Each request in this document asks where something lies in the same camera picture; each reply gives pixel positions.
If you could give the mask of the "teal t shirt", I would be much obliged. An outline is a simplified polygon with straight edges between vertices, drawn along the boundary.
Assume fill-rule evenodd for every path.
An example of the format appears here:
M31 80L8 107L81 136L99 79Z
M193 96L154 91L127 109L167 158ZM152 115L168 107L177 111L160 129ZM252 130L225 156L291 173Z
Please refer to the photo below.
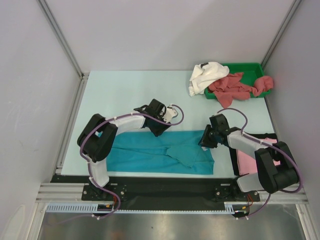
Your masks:
M116 136L106 158L109 172L212 175L210 150L198 145L203 131L125 132Z

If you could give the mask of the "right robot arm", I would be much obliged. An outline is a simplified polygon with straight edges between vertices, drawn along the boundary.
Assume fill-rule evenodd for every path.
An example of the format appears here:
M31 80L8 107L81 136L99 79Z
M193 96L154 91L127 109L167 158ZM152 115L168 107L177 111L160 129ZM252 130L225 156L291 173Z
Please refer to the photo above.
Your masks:
M238 127L230 127L223 114L213 115L209 121L210 124L206 125L199 146L214 149L223 145L231 150L240 151L255 161L257 172L238 177L236 185L230 188L230 194L235 200L242 201L249 192L255 190L264 190L269 194L287 192L285 189L294 184L299 184L297 189L288 192L300 191L302 177L285 142L269 143L247 134Z

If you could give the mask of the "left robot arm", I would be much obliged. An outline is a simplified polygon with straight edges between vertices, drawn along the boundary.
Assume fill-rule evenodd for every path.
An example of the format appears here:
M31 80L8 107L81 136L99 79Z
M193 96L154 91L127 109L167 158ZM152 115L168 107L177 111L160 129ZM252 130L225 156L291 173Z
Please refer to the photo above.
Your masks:
M100 200L110 196L111 188L107 171L107 156L112 150L116 136L148 128L155 137L170 126L166 119L167 107L156 99L132 112L106 119L94 114L77 139L80 155L87 161L89 180L94 184L93 194Z

